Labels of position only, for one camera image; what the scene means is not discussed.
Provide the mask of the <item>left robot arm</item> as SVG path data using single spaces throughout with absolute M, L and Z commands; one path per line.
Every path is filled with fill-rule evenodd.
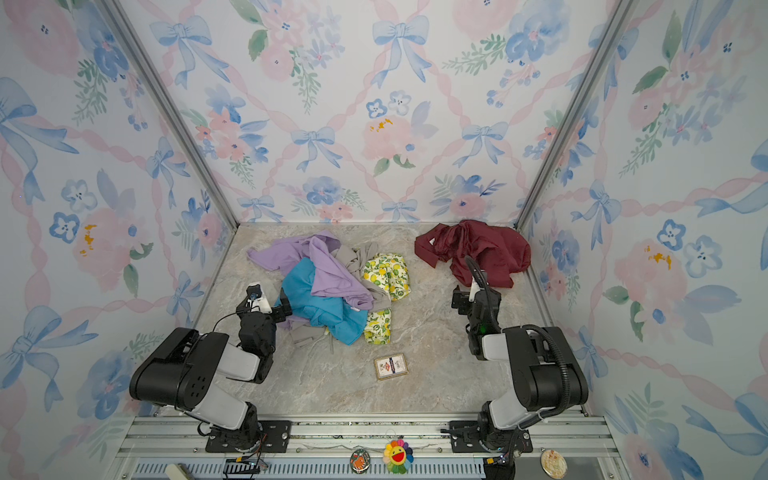
M 254 452 L 269 438 L 257 407 L 215 384 L 217 376 L 242 383 L 263 383 L 274 363 L 277 325 L 292 315 L 281 291 L 272 306 L 261 285 L 251 284 L 234 316 L 240 319 L 239 343 L 212 330 L 178 327 L 134 372 L 130 396 L 170 406 L 210 426 L 206 450 L 211 453 Z

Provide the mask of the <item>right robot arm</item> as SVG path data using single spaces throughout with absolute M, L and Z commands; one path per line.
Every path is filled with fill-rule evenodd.
M 512 385 L 483 404 L 474 421 L 451 421 L 443 431 L 455 453 L 529 453 L 529 429 L 588 400 L 584 373 L 562 330 L 498 323 L 501 294 L 487 287 L 452 292 L 451 307 L 468 319 L 470 353 L 509 366 Z

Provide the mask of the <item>maroon cloth garment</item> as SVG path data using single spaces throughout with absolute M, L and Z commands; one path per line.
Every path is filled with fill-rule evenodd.
M 532 254 L 529 243 L 517 231 L 478 220 L 438 224 L 415 239 L 414 253 L 432 268 L 449 262 L 454 277 L 465 287 L 473 280 L 465 262 L 470 256 L 494 288 L 512 288 L 512 275 L 529 268 Z

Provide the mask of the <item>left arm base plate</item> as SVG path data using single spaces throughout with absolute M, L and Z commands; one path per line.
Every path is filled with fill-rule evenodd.
M 285 453 L 293 424 L 289 420 L 260 420 L 238 430 L 212 427 L 205 435 L 206 453 Z

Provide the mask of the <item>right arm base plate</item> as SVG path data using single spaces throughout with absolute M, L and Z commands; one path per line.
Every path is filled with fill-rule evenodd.
M 499 430 L 478 420 L 450 421 L 440 433 L 448 436 L 454 453 L 509 453 L 519 456 L 533 451 L 527 430 Z

